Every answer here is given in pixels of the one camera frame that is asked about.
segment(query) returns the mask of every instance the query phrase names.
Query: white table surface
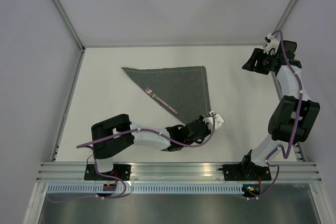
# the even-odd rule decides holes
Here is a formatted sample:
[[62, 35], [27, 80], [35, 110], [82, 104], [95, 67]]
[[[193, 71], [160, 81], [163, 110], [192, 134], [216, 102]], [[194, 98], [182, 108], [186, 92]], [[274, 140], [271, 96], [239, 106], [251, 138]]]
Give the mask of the white table surface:
[[[148, 127], [180, 124], [142, 91], [121, 67], [138, 69], [205, 66], [211, 107], [225, 124], [200, 148], [162, 152], [130, 146], [116, 162], [235, 162], [267, 135], [269, 119], [279, 100], [272, 77], [249, 72], [242, 65], [254, 46], [88, 48], [79, 72], [57, 161], [85, 161], [92, 141], [91, 126], [121, 113]], [[275, 161], [284, 161], [282, 157]], [[287, 161], [296, 161], [294, 152]]]

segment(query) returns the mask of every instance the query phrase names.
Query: metal frame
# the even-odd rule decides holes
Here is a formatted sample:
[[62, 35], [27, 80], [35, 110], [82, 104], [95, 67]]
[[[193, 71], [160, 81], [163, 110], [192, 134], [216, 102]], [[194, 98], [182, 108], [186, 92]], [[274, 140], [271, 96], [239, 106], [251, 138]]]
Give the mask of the metal frame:
[[[225, 163], [118, 163], [131, 165], [130, 181], [146, 184], [251, 184], [247, 181], [226, 182], [218, 169]], [[322, 183], [314, 162], [277, 162], [280, 174], [277, 183]], [[84, 180], [86, 162], [46, 162], [37, 174], [39, 183], [91, 183]], [[272, 177], [276, 168], [270, 167]]]
[[[56, 7], [59, 15], [63, 19], [68, 31], [70, 32], [73, 40], [80, 49], [81, 55], [79, 57], [78, 65], [76, 67], [75, 76], [69, 90], [67, 102], [62, 114], [61, 122], [58, 126], [57, 136], [55, 139], [55, 146], [50, 157], [50, 160], [54, 160], [57, 154], [57, 148], [61, 139], [67, 114], [70, 108], [73, 92], [76, 87], [78, 74], [80, 71], [81, 63], [83, 61], [85, 46], [81, 43], [78, 34], [76, 33], [69, 17], [67, 16], [61, 2], [59, 0], [51, 0]], [[275, 30], [281, 29], [286, 20], [288, 19], [291, 11], [298, 0], [290, 0], [284, 13], [282, 14]], [[255, 45], [255, 44], [234, 44], [234, 45]], [[152, 46], [213, 46], [209, 44], [205, 45], [152, 45]], [[279, 99], [281, 99], [280, 85], [272, 73], [276, 91]], [[296, 157], [300, 162], [282, 162], [280, 165], [280, 175], [277, 183], [309, 183], [314, 202], [322, 223], [335, 223], [331, 211], [328, 208], [328, 200], [326, 199], [325, 190], [323, 189], [321, 176], [318, 172], [316, 164], [313, 162], [304, 162], [304, 156], [302, 155], [300, 145], [294, 147]], [[128, 163], [132, 165], [131, 181], [139, 183], [141, 185], [155, 185], [157, 183], [171, 183], [171, 184], [202, 184], [205, 185], [223, 185], [228, 183], [224, 181], [222, 172], [217, 169], [223, 164], [228, 163]], [[46, 191], [49, 183], [55, 182], [67, 182], [73, 184], [81, 184], [85, 182], [83, 180], [85, 172], [85, 162], [46, 162], [42, 163], [39, 168], [35, 188], [29, 203], [29, 207], [26, 213], [24, 223], [37, 223], [39, 215], [43, 206]], [[271, 173], [274, 174], [274, 168], [271, 168]], [[246, 182], [233, 182], [231, 185], [240, 185]]]
[[119, 47], [217, 47], [217, 46], [260, 46], [263, 42], [228, 42], [228, 43], [169, 43], [169, 44], [119, 44], [112, 46], [87, 45], [86, 48], [119, 48]]
[[79, 50], [81, 52], [84, 51], [85, 47], [83, 46], [82, 42], [80, 41], [80, 38], [78, 37], [78, 34], [76, 33], [75, 28], [73, 27], [67, 13], [65, 12], [61, 2], [59, 0], [51, 0], [52, 3], [54, 4], [56, 10], [58, 11], [60, 17], [62, 18], [65, 26], [67, 27], [70, 35], [72, 36], [73, 40], [75, 41], [75, 43], [77, 44], [77, 46], [79, 47]]

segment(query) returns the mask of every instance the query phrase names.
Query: gray cloth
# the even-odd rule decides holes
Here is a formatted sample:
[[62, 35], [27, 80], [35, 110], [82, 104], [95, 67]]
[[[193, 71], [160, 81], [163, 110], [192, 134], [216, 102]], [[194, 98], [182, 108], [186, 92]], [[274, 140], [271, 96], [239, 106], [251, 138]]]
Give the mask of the gray cloth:
[[154, 99], [184, 124], [191, 123], [200, 115], [211, 111], [205, 67], [122, 69], [143, 91], [149, 87], [173, 107], [178, 114]]

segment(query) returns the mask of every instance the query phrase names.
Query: white wall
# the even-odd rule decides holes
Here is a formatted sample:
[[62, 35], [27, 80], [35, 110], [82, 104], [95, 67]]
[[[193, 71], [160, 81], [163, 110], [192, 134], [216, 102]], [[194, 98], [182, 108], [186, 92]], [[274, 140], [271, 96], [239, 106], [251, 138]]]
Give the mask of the white wall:
[[79, 50], [50, 0], [0, 0], [0, 219], [21, 223]]
[[305, 88], [321, 105], [302, 146], [317, 162], [336, 212], [336, 0], [299, 0], [283, 30], [285, 39], [298, 43]]
[[290, 0], [60, 0], [85, 46], [259, 43]]

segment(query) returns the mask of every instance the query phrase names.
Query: metal fork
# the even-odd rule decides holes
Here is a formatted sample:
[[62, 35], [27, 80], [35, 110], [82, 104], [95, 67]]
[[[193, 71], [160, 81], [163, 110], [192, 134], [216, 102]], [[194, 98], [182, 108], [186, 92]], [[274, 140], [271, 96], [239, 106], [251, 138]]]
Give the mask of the metal fork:
[[154, 92], [149, 88], [145, 88], [145, 92], [152, 98], [157, 99], [158, 101], [160, 101], [163, 105], [165, 105], [168, 109], [170, 109], [171, 111], [173, 111], [175, 114], [177, 114], [177, 111], [174, 110], [168, 103], [166, 103], [165, 101], [163, 101], [160, 97], [158, 97], [156, 94], [154, 94]]

